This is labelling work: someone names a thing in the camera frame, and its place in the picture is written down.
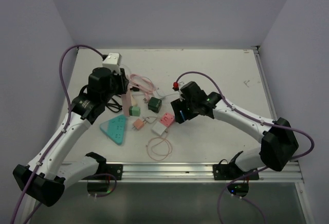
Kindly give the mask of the dark green cube plug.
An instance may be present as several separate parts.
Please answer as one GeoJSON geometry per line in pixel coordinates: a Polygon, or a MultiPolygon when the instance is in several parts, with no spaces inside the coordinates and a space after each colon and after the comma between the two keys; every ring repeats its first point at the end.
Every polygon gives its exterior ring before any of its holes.
{"type": "Polygon", "coordinates": [[[159,113],[162,107],[162,100],[156,97],[150,97],[148,100],[145,99],[144,102],[147,104],[148,110],[154,113],[159,113]]]}

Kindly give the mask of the pink plug adapter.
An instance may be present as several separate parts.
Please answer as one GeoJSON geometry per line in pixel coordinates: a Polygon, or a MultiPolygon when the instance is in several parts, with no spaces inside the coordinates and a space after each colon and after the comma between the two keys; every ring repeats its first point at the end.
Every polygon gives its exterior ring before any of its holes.
{"type": "Polygon", "coordinates": [[[175,116],[171,113],[165,113],[160,119],[160,123],[167,128],[169,128],[174,122],[175,116]]]}

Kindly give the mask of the pink plug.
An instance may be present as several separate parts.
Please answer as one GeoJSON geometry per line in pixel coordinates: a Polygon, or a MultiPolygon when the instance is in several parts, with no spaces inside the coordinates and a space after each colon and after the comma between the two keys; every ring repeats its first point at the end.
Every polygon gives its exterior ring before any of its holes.
{"type": "Polygon", "coordinates": [[[141,130],[144,127],[145,123],[141,119],[136,119],[132,124],[132,130],[141,130]]]}

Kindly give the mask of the white usb charger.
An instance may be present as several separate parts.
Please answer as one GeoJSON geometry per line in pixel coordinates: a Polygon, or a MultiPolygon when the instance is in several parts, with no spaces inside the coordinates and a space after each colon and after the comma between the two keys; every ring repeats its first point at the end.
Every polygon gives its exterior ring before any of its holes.
{"type": "Polygon", "coordinates": [[[165,125],[163,125],[162,123],[160,122],[156,122],[152,128],[151,128],[151,131],[158,135],[158,136],[162,136],[162,134],[167,130],[167,127],[165,125]]]}

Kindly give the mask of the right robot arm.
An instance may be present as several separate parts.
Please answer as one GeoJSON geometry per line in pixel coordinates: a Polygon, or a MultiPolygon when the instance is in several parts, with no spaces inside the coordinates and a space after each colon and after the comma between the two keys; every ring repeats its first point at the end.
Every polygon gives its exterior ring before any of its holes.
{"type": "Polygon", "coordinates": [[[175,82],[173,89],[179,92],[179,98],[171,102],[177,123],[182,124],[198,115],[207,116],[238,128],[260,144],[258,148],[238,152],[224,166],[222,172],[235,179],[265,166],[280,172],[299,147],[290,131],[290,123],[283,118],[277,121],[260,118],[256,121],[253,113],[244,117],[236,108],[226,104],[220,94],[206,94],[194,81],[187,84],[175,82]]]}

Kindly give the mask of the teal triangular socket adapter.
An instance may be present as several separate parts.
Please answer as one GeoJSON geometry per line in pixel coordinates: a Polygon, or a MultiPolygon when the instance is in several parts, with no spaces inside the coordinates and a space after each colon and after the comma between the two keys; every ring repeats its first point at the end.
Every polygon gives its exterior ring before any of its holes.
{"type": "Polygon", "coordinates": [[[122,145],[124,141],[127,118],[125,115],[118,115],[100,124],[100,130],[111,139],[116,145],[122,145]]]}

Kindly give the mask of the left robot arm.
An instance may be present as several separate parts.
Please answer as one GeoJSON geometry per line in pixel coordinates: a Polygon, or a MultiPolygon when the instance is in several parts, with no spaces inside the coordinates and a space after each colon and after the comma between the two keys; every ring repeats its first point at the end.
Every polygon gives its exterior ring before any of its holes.
{"type": "Polygon", "coordinates": [[[115,95],[127,93],[129,81],[124,69],[93,69],[88,84],[69,102],[65,118],[44,148],[27,164],[17,165],[13,176],[22,193],[47,207],[54,205],[65,189],[88,176],[101,179],[106,175],[105,158],[90,152],[70,173],[61,165],[74,144],[105,111],[115,95]]]}

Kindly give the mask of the white plug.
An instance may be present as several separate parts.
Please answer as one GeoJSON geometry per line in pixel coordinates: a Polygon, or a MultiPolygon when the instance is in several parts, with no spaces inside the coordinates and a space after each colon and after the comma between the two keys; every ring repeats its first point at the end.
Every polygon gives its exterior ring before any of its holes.
{"type": "Polygon", "coordinates": [[[144,122],[148,123],[148,124],[152,124],[154,123],[158,117],[156,116],[147,116],[147,117],[143,117],[144,118],[144,122]]]}

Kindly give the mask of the mint green plug adapter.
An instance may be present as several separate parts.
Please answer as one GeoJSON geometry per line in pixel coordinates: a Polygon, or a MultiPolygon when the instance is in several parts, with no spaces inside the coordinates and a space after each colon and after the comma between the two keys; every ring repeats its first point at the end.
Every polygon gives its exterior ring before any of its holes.
{"type": "Polygon", "coordinates": [[[130,106],[129,107],[130,116],[139,117],[141,114],[141,109],[139,106],[130,106]]]}

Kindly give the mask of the beige power strip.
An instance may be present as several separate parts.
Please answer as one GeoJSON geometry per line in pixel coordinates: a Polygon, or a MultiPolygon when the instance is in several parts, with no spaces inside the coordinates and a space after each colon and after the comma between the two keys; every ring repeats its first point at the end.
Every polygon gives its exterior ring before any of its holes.
{"type": "Polygon", "coordinates": [[[131,95],[131,105],[132,106],[137,106],[137,101],[135,100],[135,98],[133,97],[133,95],[131,95]]]}

